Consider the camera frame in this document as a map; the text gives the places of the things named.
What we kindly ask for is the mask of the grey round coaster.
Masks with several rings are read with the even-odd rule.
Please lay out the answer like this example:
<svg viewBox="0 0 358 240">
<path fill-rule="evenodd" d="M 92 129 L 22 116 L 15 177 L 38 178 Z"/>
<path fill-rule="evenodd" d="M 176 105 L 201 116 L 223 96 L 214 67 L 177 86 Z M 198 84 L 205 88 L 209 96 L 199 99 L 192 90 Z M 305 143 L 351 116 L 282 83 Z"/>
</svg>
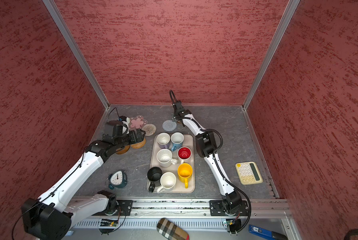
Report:
<svg viewBox="0 0 358 240">
<path fill-rule="evenodd" d="M 177 123 L 173 120 L 166 120 L 163 122 L 162 128 L 167 132 L 172 132 L 177 128 Z"/>
</svg>

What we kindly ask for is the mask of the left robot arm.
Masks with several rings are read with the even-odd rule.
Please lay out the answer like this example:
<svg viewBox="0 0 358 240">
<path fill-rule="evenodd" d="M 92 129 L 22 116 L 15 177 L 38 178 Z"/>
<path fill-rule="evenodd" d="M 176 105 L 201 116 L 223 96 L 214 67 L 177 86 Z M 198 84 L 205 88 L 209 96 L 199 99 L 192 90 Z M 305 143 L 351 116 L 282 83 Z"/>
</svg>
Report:
<svg viewBox="0 0 358 240">
<path fill-rule="evenodd" d="M 141 143 L 145 131 L 129 130 L 126 117 L 105 124 L 101 140 L 86 147 L 76 164 L 38 199 L 29 198 L 21 207 L 24 231 L 41 240 L 61 240 L 80 221 L 100 212 L 120 214 L 116 195 L 106 190 L 77 205 L 69 202 L 112 155 L 125 147 Z"/>
</svg>

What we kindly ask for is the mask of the brown glossy round coaster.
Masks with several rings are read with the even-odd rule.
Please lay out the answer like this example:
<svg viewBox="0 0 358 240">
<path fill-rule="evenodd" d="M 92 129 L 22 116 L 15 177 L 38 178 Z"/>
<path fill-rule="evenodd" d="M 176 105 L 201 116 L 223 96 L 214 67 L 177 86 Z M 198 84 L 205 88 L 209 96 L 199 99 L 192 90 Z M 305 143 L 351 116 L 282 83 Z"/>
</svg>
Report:
<svg viewBox="0 0 358 240">
<path fill-rule="evenodd" d="M 115 153 L 117 155 L 122 155 L 122 154 L 125 154 L 126 152 L 128 152 L 129 149 L 130 149 L 130 146 L 125 146 L 121 149 L 118 149 Z"/>
</svg>

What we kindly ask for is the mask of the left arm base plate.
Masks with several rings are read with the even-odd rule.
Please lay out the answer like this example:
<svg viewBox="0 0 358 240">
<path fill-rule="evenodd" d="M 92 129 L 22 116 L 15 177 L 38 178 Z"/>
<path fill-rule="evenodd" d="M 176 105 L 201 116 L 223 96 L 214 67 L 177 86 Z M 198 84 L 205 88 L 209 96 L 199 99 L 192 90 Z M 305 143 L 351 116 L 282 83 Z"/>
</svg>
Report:
<svg viewBox="0 0 358 240">
<path fill-rule="evenodd" d="M 117 200 L 121 216 L 130 216 L 133 200 Z"/>
</svg>

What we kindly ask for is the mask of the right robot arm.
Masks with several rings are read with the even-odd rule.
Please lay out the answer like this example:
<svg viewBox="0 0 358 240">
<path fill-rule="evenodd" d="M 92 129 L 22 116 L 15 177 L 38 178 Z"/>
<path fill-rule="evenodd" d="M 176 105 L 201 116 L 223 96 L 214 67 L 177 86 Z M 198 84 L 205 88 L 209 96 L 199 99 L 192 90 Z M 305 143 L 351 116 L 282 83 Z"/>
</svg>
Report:
<svg viewBox="0 0 358 240">
<path fill-rule="evenodd" d="M 190 129 L 195 136 L 196 151 L 209 165 L 222 196 L 223 210 L 228 215 L 233 215 L 244 207 L 247 216 L 251 216 L 251 202 L 247 194 L 231 183 L 222 163 L 219 159 L 218 150 L 223 146 L 221 134 L 214 129 L 205 129 L 198 123 L 191 111 L 186 110 L 181 101 L 174 100 L 173 119 L 181 122 L 183 126 Z"/>
</svg>

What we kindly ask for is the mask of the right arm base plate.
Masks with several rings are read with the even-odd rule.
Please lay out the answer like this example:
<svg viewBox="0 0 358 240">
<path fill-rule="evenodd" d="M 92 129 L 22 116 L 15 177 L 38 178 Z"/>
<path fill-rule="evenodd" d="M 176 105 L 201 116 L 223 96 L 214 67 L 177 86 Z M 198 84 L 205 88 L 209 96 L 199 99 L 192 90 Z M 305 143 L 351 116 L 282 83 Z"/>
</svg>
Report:
<svg viewBox="0 0 358 240">
<path fill-rule="evenodd" d="M 247 201 L 242 201 L 241 204 L 233 208 L 226 200 L 210 200 L 211 216 L 228 216 L 228 217 L 247 217 L 249 215 L 249 206 Z"/>
</svg>

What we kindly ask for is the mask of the pink flower coaster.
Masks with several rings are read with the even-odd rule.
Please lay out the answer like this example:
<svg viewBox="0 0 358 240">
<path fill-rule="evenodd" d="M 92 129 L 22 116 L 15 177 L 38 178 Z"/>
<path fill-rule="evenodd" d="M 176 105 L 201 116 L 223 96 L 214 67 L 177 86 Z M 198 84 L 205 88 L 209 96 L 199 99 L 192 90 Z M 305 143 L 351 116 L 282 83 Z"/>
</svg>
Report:
<svg viewBox="0 0 358 240">
<path fill-rule="evenodd" d="M 130 130 L 142 129 L 147 124 L 148 121 L 145 120 L 143 116 L 139 115 L 129 119 L 128 128 Z"/>
</svg>

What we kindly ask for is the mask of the brown wicker round coaster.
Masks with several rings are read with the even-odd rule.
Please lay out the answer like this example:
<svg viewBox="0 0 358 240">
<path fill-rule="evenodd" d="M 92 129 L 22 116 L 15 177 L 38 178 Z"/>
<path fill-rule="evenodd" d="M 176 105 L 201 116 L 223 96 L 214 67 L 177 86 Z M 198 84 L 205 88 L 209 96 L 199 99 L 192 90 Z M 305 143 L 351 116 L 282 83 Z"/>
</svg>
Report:
<svg viewBox="0 0 358 240">
<path fill-rule="evenodd" d="M 144 138 L 144 140 L 143 140 L 142 142 L 140 142 L 140 143 L 136 143 L 136 144 L 131 145 L 131 147 L 132 147 L 133 149 L 140 149 L 140 148 L 142 148 L 145 144 L 146 144 L 146 138 Z"/>
</svg>

